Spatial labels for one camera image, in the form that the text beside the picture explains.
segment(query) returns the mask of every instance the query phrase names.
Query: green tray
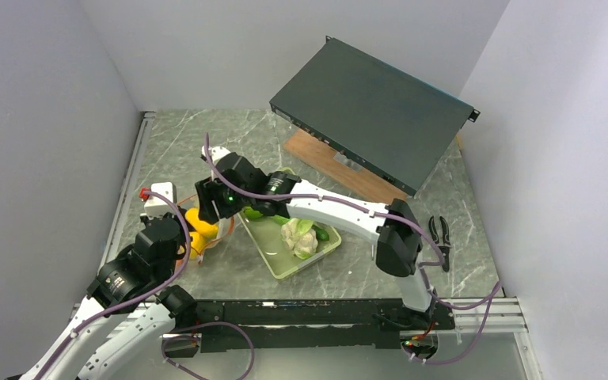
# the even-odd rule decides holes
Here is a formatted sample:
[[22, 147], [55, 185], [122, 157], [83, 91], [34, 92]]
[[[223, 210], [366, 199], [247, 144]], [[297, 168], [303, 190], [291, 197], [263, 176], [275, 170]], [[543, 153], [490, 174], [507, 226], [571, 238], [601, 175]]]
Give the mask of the green tray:
[[[295, 174], [290, 168], [281, 171]], [[271, 218], [248, 219], [243, 212], [238, 213], [238, 218], [244, 225], [248, 235], [255, 242], [257, 250], [267, 264], [269, 271], [277, 279], [285, 279], [296, 272], [310, 266], [316, 261], [330, 254], [341, 244], [341, 236], [335, 228], [316, 223], [329, 234], [329, 241], [319, 241], [317, 252], [306, 260], [297, 258], [281, 239], [281, 225]]]

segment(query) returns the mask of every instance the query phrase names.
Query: marble surface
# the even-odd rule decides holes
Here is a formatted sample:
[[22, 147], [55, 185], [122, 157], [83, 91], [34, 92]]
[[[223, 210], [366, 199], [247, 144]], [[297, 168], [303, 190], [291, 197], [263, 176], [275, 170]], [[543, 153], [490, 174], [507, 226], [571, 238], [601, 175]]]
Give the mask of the marble surface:
[[[295, 132], [290, 124], [263, 109], [165, 110], [157, 113], [138, 175], [139, 186], [172, 181], [179, 200], [194, 194], [195, 182], [209, 176], [200, 159], [203, 136], [212, 146], [225, 146], [247, 157], [265, 173], [292, 168], [300, 177], [330, 191], [354, 196], [331, 178], [312, 169], [283, 149]], [[443, 297], [481, 297], [498, 280], [481, 217], [474, 201], [458, 145], [453, 141], [413, 199], [408, 200], [419, 223], [443, 215], [450, 225], [451, 270], [427, 268]], [[134, 197], [120, 247], [142, 228], [143, 203]], [[381, 298], [399, 297], [393, 278], [376, 268], [371, 247], [340, 231], [342, 244], [333, 253], [290, 278], [274, 279], [245, 228], [206, 251], [201, 266], [192, 263], [177, 280], [195, 298]], [[434, 260], [429, 247], [426, 260]]]

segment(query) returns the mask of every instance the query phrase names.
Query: white wall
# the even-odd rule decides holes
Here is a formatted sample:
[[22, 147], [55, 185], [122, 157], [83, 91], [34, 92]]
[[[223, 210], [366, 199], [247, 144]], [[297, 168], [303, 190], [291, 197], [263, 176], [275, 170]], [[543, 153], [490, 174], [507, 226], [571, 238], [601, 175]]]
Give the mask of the white wall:
[[335, 36], [458, 95], [508, 0], [82, 0], [142, 110], [267, 108]]
[[97, 270], [139, 117], [75, 0], [0, 0], [0, 378]]
[[608, 2], [512, 0], [463, 154], [546, 378], [608, 378]]

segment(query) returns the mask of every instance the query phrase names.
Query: pliers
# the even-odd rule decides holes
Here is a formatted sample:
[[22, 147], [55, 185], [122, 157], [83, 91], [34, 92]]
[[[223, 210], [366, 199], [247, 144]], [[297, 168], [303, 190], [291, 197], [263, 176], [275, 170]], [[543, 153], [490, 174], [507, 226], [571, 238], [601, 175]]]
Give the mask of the pliers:
[[443, 217], [439, 217], [439, 221], [442, 223], [442, 241], [439, 244], [439, 235], [437, 234], [437, 227], [435, 227], [435, 217], [431, 216], [430, 221], [427, 223], [427, 228], [430, 230], [430, 236], [432, 236], [432, 240], [435, 241], [435, 244], [439, 247], [444, 255], [444, 264], [442, 265], [442, 269], [445, 272], [448, 272], [450, 269], [449, 265], [449, 253], [450, 253], [450, 239], [449, 239], [449, 225], [447, 220]]

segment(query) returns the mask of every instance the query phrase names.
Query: robotic arm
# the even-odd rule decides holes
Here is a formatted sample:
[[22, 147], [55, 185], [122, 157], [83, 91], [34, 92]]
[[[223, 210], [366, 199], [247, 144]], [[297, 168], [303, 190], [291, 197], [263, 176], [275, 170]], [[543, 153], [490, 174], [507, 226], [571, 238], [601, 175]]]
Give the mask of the robotic arm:
[[[211, 157], [202, 155], [202, 159], [211, 159], [224, 180], [241, 192], [258, 197], [242, 195], [211, 174], [195, 184], [200, 219], [218, 223], [222, 231], [229, 218], [250, 206], [263, 215], [314, 220], [360, 236], [376, 247], [376, 265], [395, 277], [404, 306], [423, 315], [425, 320], [431, 319], [434, 301], [417, 270], [422, 249], [420, 235], [405, 224], [382, 216], [397, 215], [416, 222], [406, 202], [400, 199], [390, 205], [365, 202], [329, 192], [285, 172], [266, 175], [242, 156], [222, 147], [212, 148], [209, 153]], [[168, 189], [164, 192], [175, 203], [173, 185], [157, 185]], [[136, 305], [78, 328], [93, 315], [144, 295], [171, 277], [176, 260], [181, 258], [178, 249], [184, 243], [184, 235], [180, 223], [167, 213], [166, 207], [156, 199], [146, 202], [146, 216], [142, 219], [146, 228], [137, 235], [135, 243], [99, 270], [74, 319], [39, 362], [25, 374], [9, 380], [110, 378], [145, 342], [157, 339], [174, 326], [195, 324], [196, 301], [185, 290], [173, 286], [160, 293], [154, 306], [111, 340], [106, 341], [108, 335]]]
[[[345, 230], [376, 246], [375, 263], [385, 273], [395, 276], [406, 307], [421, 313], [431, 310], [431, 295], [416, 266], [420, 260], [418, 253], [423, 248], [420, 235], [403, 223], [378, 215], [394, 214], [416, 222], [405, 201], [395, 199], [390, 205], [365, 202], [329, 192], [285, 172], [266, 175], [246, 158], [222, 147], [209, 149], [209, 154], [217, 170], [229, 182], [253, 194], [272, 196], [272, 199], [244, 196], [211, 175], [195, 184], [202, 220], [217, 223], [250, 206], [263, 215], [309, 219]], [[334, 197], [338, 201], [331, 202], [325, 197]], [[368, 209], [369, 212], [349, 205]]]

